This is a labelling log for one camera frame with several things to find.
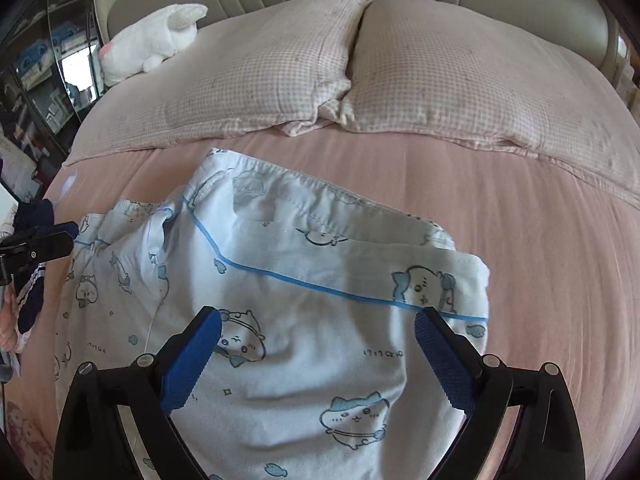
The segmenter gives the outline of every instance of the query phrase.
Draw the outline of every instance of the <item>blue gripper pad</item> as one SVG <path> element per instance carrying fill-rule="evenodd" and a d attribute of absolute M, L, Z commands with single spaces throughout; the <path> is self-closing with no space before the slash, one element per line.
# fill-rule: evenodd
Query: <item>blue gripper pad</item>
<path fill-rule="evenodd" d="M 470 417 L 476 406 L 472 375 L 424 311 L 416 314 L 414 329 L 418 345 L 440 381 L 449 402 Z"/>
<path fill-rule="evenodd" d="M 165 415 L 185 405 L 221 334 L 222 319 L 213 309 L 162 377 L 160 407 Z"/>

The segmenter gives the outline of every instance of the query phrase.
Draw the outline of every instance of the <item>glass cabinet door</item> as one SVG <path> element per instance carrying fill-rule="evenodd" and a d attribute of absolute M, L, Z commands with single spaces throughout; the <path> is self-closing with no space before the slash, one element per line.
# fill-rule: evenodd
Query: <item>glass cabinet door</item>
<path fill-rule="evenodd" d="M 53 54 L 73 109 L 82 120 L 104 91 L 100 40 L 91 0 L 48 0 Z"/>
<path fill-rule="evenodd" d="M 0 46 L 0 124 L 2 180 L 29 202 L 67 156 L 59 134 L 79 126 L 56 67 L 47 0 L 35 0 Z"/>

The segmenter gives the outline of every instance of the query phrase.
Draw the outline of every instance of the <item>black clamp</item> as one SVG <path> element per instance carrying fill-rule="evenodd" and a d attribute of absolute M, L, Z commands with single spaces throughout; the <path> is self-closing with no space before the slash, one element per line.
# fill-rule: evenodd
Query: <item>black clamp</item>
<path fill-rule="evenodd" d="M 63 229 L 64 226 L 66 224 L 49 228 L 50 234 L 44 236 L 38 236 L 38 228 L 34 227 L 2 240 L 0 286 L 9 285 L 12 275 L 27 265 L 37 265 L 69 256 L 74 249 L 74 239 Z"/>
<path fill-rule="evenodd" d="M 508 406 L 520 406 L 496 480 L 584 480 L 578 421 L 560 368 L 511 368 L 481 356 L 433 307 L 419 312 L 415 333 L 441 386 L 466 422 L 430 480 L 475 479 Z"/>
<path fill-rule="evenodd" d="M 66 397 L 53 462 L 54 480 L 143 480 L 118 406 L 129 406 L 162 480 L 207 480 L 170 413 L 182 407 L 220 339 L 220 313 L 203 307 L 157 355 L 124 368 L 81 364 Z"/>

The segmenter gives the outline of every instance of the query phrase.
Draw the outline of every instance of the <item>cartoon cat print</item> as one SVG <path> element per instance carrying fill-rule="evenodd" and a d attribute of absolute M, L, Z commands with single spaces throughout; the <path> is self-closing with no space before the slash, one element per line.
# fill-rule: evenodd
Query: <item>cartoon cat print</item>
<path fill-rule="evenodd" d="M 125 292 L 131 294 L 131 278 L 129 274 L 125 272 L 124 267 L 122 266 L 122 262 L 116 256 L 116 253 L 111 252 L 111 260 L 109 261 L 111 267 L 118 273 L 118 282 L 120 283 L 120 288 Z"/>
<path fill-rule="evenodd" d="M 164 303 L 169 293 L 169 278 L 166 276 L 166 265 L 158 265 L 158 280 L 160 284 L 160 304 Z"/>
<path fill-rule="evenodd" d="M 129 218 L 129 222 L 133 222 L 134 220 L 145 220 L 151 215 L 151 212 L 154 209 L 154 205 L 147 202 L 135 202 L 131 200 L 125 210 L 124 216 Z"/>
<path fill-rule="evenodd" d="M 251 310 L 229 312 L 221 309 L 222 335 L 214 352 L 229 359 L 233 368 L 245 362 L 262 361 L 266 355 L 264 335 Z"/>
<path fill-rule="evenodd" d="M 335 247 L 338 244 L 338 242 L 346 242 L 348 240 L 348 238 L 344 238 L 340 235 L 334 235 L 331 233 L 304 231 L 302 229 L 296 229 L 296 231 L 305 235 L 307 242 L 319 247 L 323 247 L 327 245 L 331 245 L 332 247 Z"/>
<path fill-rule="evenodd" d="M 388 411 L 389 401 L 379 392 L 356 399 L 334 397 L 329 409 L 320 415 L 320 424 L 336 442 L 355 450 L 385 437 Z"/>
<path fill-rule="evenodd" d="M 456 279 L 446 272 L 434 272 L 423 266 L 411 266 L 405 272 L 393 272 L 396 287 L 394 301 L 432 306 L 441 312 L 455 314 L 454 289 Z"/>
<path fill-rule="evenodd" d="M 267 473 L 267 475 L 275 477 L 284 478 L 289 475 L 289 472 L 286 469 L 284 469 L 281 465 L 275 464 L 273 462 L 269 462 L 268 464 L 266 464 L 264 466 L 264 471 L 265 473 Z"/>
<path fill-rule="evenodd" d="M 467 325 L 466 333 L 471 337 L 475 337 L 476 339 L 481 339 L 484 337 L 484 334 L 486 334 L 486 328 L 480 324 Z"/>
<path fill-rule="evenodd" d="M 70 359 L 71 359 L 71 345 L 69 344 L 69 341 L 67 341 L 66 342 L 66 349 L 65 349 L 65 352 L 62 354 L 62 358 L 60 359 L 60 363 L 65 365 L 65 368 L 66 368 L 68 366 L 68 362 L 70 361 Z"/>
<path fill-rule="evenodd" d="M 69 267 L 69 272 L 66 274 L 66 278 L 65 281 L 68 282 L 69 280 L 72 280 L 75 278 L 75 274 L 74 274 L 74 264 L 76 263 L 76 259 L 75 258 L 71 258 L 71 266 Z"/>
<path fill-rule="evenodd" d="M 89 228 L 89 217 L 85 216 L 82 218 L 82 223 L 80 224 L 80 233 L 84 233 Z"/>
<path fill-rule="evenodd" d="M 216 270 L 220 274 L 224 274 L 226 272 L 226 265 L 224 263 L 222 263 L 219 259 L 214 258 L 213 259 L 213 264 L 216 266 Z"/>
<path fill-rule="evenodd" d="M 76 300 L 78 307 L 84 308 L 98 301 L 98 288 L 95 285 L 95 276 L 82 275 L 76 288 Z"/>

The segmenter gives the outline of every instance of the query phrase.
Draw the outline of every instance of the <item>pink ear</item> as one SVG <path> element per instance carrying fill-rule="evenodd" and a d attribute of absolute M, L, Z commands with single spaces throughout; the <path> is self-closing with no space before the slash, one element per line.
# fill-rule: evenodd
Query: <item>pink ear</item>
<path fill-rule="evenodd" d="M 104 56 L 106 56 L 107 52 L 110 50 L 111 50 L 111 42 L 107 43 L 104 47 L 100 49 L 100 52 L 98 52 L 98 59 L 102 61 L 104 59 Z"/>

